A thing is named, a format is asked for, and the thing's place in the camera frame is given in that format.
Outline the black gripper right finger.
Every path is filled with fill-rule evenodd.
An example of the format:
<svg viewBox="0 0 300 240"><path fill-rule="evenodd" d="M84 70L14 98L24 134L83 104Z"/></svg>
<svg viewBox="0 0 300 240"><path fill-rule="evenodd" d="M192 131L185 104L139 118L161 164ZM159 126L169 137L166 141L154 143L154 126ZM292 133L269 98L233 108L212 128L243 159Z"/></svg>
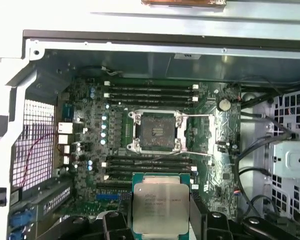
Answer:
<svg viewBox="0 0 300 240"><path fill-rule="evenodd" d="M250 216L241 222L210 211L197 191L190 194L190 224L197 240L300 240L300 228L290 220L276 223Z"/></svg>

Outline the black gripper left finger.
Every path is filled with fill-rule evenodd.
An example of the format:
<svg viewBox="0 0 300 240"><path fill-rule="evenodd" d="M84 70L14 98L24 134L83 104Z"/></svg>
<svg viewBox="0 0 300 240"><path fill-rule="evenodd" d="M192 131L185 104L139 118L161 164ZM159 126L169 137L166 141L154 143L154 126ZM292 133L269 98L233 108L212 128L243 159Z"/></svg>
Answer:
<svg viewBox="0 0 300 240"><path fill-rule="evenodd" d="M38 240L132 240L134 234L121 212L110 211L93 222L70 216L40 235Z"/></svg>

